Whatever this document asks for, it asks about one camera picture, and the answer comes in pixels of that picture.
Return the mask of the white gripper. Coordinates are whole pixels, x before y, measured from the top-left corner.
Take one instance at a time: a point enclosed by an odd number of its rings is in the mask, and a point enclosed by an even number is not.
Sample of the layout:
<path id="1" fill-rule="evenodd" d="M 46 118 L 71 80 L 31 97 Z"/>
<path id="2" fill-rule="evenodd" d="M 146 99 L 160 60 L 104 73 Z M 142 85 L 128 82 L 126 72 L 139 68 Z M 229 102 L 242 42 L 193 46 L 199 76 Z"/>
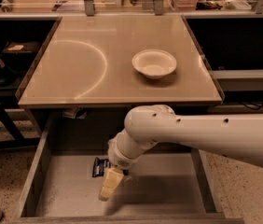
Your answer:
<path id="1" fill-rule="evenodd" d="M 107 168 L 104 172 L 104 180 L 99 193 L 101 201 L 108 201 L 114 194 L 124 177 L 122 170 L 129 170 L 138 161 L 138 158 L 128 158 L 119 150 L 118 145 L 123 141 L 123 133 L 118 133 L 113 139 L 108 141 L 107 156 L 114 167 Z"/>

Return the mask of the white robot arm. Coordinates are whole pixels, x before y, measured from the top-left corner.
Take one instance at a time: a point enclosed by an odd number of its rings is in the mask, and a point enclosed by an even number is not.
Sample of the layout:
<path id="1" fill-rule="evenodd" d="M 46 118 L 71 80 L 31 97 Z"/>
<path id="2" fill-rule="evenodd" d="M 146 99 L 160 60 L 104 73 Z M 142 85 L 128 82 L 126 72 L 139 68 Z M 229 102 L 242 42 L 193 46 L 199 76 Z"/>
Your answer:
<path id="1" fill-rule="evenodd" d="M 180 116 L 167 105 L 131 109 L 124 129 L 108 142 L 111 167 L 99 199 L 107 201 L 140 156 L 159 143 L 176 143 L 263 167 L 263 114 Z"/>

